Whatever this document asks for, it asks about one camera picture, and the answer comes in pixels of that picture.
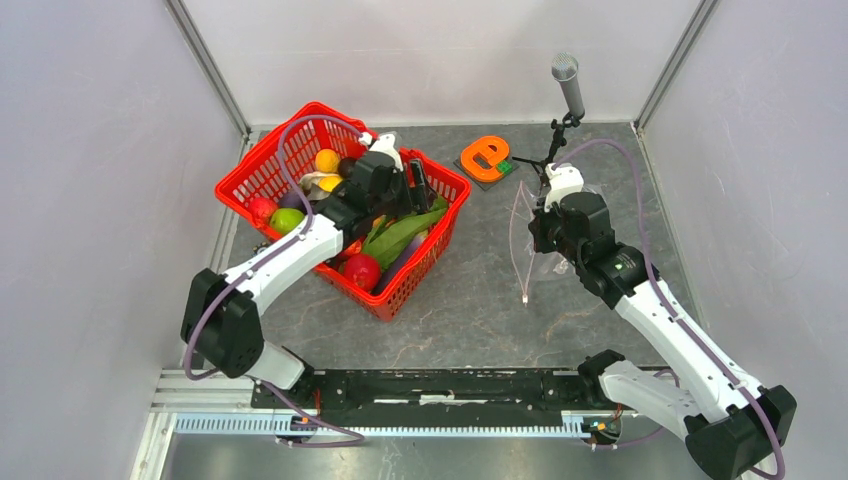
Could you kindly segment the clear dotted zip bag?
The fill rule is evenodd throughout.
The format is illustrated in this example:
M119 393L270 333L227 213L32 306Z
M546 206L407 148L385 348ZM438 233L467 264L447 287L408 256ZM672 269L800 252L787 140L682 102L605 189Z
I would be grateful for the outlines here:
M508 238L510 259L524 306L530 302L531 287L535 283L559 280L574 270L559 253L535 251L533 235L529 231L535 205L535 195L524 181L520 181L510 211Z

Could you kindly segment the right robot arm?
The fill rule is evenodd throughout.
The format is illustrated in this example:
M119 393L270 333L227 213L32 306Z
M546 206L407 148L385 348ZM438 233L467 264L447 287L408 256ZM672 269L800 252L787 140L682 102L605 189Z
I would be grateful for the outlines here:
M601 195L580 191L538 200L528 225L538 253L558 253L582 286L632 325L680 381L674 386L605 350L582 363L580 400L634 409L681 439L711 479L786 474L781 447L797 402L783 386L766 387L723 353L679 305L647 245L617 241Z

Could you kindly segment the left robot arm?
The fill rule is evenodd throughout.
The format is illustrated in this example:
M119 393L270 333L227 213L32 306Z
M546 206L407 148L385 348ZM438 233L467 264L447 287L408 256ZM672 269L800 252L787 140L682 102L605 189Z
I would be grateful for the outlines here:
M328 197L307 203L306 218L264 252L230 269L192 279L181 328L187 355L199 354L229 378L255 377L276 386L290 407L314 394L305 362L266 341L260 318L297 280L367 233L380 217L423 214L435 195L421 160L399 164L368 151Z

